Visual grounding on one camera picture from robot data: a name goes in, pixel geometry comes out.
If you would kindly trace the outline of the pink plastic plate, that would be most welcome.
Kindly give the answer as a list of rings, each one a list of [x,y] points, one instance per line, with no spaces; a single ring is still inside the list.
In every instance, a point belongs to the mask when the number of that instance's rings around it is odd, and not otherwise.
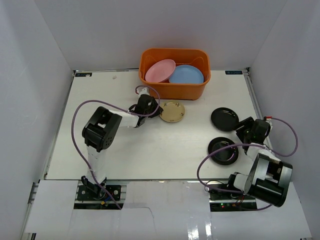
[[[172,59],[164,59],[152,65],[145,74],[145,80],[149,83],[162,83],[168,80],[176,69],[176,63]]]

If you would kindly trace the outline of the orange plastic bin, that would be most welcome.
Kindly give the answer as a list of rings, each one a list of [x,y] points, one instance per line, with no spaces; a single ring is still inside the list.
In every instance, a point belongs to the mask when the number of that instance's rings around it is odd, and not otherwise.
[[[159,61],[170,59],[177,66],[190,65],[202,73],[203,83],[151,83],[146,81],[146,73]],[[161,99],[173,100],[197,100],[203,94],[206,84],[211,79],[210,59],[202,50],[191,48],[149,48],[145,50],[140,58],[138,75],[141,82],[154,88],[150,91],[152,96],[160,95]]]

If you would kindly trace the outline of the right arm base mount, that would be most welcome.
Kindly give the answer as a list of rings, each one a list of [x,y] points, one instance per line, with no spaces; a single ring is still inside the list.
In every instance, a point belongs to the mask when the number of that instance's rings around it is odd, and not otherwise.
[[[218,212],[246,212],[257,210],[256,199],[250,196],[217,191],[209,189],[207,186],[204,190],[209,196],[209,206],[212,213]]]

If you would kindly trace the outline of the glossy black plate front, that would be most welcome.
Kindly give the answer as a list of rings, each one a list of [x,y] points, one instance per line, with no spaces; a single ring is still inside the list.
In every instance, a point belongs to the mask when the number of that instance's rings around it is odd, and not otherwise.
[[[235,143],[226,137],[216,137],[210,141],[207,147],[208,154],[217,151],[223,147],[234,145]],[[237,147],[230,147],[213,154],[210,158],[216,164],[221,166],[229,166],[234,164],[239,157],[239,150]]]

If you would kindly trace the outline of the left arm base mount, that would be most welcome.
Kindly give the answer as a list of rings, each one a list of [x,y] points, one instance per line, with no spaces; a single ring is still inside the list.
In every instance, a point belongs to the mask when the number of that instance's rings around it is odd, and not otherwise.
[[[77,188],[74,206],[75,210],[120,210],[125,201],[125,187],[121,185],[106,185],[105,188],[112,195],[120,208],[103,190],[98,195],[94,196],[84,185],[79,185]]]

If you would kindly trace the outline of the blue plastic plate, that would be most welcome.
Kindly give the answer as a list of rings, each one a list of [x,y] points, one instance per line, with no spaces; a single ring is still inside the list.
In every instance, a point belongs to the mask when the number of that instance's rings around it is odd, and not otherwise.
[[[169,77],[169,82],[173,84],[202,84],[204,76],[202,72],[192,65],[179,65]]]

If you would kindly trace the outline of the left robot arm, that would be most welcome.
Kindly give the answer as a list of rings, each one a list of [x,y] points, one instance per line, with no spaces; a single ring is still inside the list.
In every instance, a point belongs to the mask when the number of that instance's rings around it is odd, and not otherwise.
[[[95,110],[81,133],[87,147],[87,174],[81,177],[81,182],[90,196],[99,200],[106,195],[104,165],[107,161],[104,157],[118,129],[138,128],[146,118],[157,117],[163,111],[156,99],[147,93],[141,94],[128,110],[112,111],[103,106]]]

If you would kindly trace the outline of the small beige patterned plate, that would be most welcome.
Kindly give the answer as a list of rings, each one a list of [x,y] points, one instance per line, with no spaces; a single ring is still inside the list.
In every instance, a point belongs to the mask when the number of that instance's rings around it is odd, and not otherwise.
[[[162,102],[160,107],[163,111],[159,116],[167,123],[177,123],[181,121],[186,113],[185,106],[176,100]]]

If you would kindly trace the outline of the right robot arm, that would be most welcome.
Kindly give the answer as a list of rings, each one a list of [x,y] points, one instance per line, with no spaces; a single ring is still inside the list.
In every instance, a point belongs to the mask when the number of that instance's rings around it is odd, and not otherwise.
[[[236,200],[243,194],[281,207],[287,197],[293,173],[293,166],[277,158],[264,144],[272,129],[268,118],[248,117],[240,121],[234,130],[244,153],[253,161],[249,174],[234,172],[229,176],[225,187],[226,195]]]

